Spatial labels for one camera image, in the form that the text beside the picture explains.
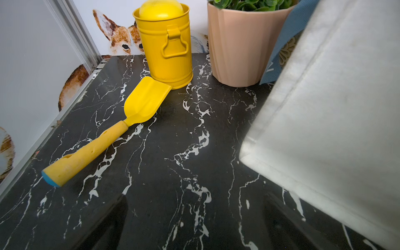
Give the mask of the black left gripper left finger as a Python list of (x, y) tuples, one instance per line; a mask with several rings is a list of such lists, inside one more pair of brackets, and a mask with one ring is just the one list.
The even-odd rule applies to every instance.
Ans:
[(110, 201), (96, 212), (92, 224), (87, 225), (67, 242), (68, 250), (115, 250), (124, 229), (128, 212), (125, 195)]

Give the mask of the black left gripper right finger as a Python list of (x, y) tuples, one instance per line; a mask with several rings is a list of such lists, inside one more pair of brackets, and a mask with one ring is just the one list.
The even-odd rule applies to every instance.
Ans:
[(265, 220), (274, 250), (337, 250), (319, 231), (302, 221), (273, 193), (264, 196)]

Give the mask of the white Monet canvas bag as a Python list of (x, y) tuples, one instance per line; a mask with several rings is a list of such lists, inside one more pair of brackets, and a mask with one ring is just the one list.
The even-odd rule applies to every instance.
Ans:
[(320, 1), (239, 159), (399, 249), (399, 1)]

